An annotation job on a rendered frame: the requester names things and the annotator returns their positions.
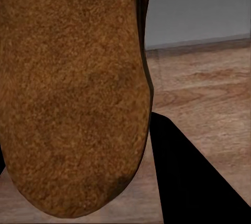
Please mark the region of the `sandal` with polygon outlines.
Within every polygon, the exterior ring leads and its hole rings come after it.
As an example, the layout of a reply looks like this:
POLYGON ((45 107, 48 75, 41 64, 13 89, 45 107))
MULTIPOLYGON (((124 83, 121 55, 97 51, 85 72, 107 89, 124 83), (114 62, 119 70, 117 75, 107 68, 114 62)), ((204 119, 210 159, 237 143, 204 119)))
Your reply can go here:
POLYGON ((92 214, 133 180, 154 86, 149 0, 0 0, 0 147, 31 205, 92 214))

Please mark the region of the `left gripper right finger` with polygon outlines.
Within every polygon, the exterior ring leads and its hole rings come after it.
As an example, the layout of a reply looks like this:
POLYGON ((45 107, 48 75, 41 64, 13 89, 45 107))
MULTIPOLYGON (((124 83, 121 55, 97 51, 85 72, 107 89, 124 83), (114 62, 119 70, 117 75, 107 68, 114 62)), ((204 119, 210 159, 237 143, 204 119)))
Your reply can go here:
POLYGON ((251 224, 251 208, 181 130, 152 112, 150 136, 164 224, 251 224))

